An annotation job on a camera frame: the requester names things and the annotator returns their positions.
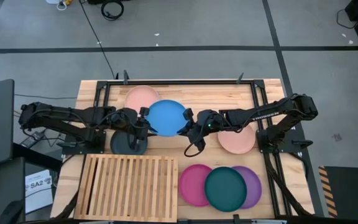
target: pink plate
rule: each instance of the pink plate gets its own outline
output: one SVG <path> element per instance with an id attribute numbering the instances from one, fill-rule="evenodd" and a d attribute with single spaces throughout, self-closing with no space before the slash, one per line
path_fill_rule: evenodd
<path id="1" fill-rule="evenodd" d="M 255 132 L 248 125 L 240 133 L 234 131 L 221 131 L 218 133 L 218 139 L 225 150 L 242 154 L 252 149 L 255 144 Z"/>
<path id="2" fill-rule="evenodd" d="M 141 107 L 150 108 L 159 99 L 158 93 L 153 88 L 140 85 L 129 90 L 125 98 L 124 107 L 132 108 L 139 113 Z"/>
<path id="3" fill-rule="evenodd" d="M 196 207 L 209 205 L 204 183 L 211 171 L 211 168 L 202 164 L 189 166 L 183 171 L 179 179 L 179 191 L 187 203 Z"/>

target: teal plate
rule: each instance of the teal plate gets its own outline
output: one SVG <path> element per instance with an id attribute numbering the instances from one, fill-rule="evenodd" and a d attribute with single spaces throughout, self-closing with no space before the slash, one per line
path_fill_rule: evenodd
<path id="1" fill-rule="evenodd" d="M 247 197 L 244 178 L 230 167 L 212 170 L 205 180 L 204 189 L 209 203 L 222 212 L 239 209 Z"/>

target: wooden dish rack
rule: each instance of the wooden dish rack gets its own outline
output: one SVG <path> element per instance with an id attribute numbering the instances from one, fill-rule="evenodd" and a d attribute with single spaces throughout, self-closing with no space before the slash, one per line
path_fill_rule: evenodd
<path id="1" fill-rule="evenodd" d="M 88 154 L 75 219 L 176 222 L 174 157 Z"/>

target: yellow black hazard stripe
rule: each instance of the yellow black hazard stripe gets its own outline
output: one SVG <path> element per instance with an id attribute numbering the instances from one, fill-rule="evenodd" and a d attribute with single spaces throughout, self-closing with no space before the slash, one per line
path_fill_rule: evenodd
<path id="1" fill-rule="evenodd" d="M 318 167 L 318 173 L 320 175 L 321 183 L 323 185 L 324 197 L 328 207 L 328 215 L 330 218 L 336 218 L 338 213 L 335 208 L 334 196 L 329 185 L 329 179 L 326 169 L 323 166 Z"/>

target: blue plate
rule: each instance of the blue plate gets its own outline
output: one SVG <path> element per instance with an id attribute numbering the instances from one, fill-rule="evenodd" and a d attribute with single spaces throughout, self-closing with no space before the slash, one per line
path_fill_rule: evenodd
<path id="1" fill-rule="evenodd" d="M 173 100 L 160 100 L 150 106 L 146 119 L 159 136 L 175 136 L 187 121 L 183 117 L 185 107 Z"/>

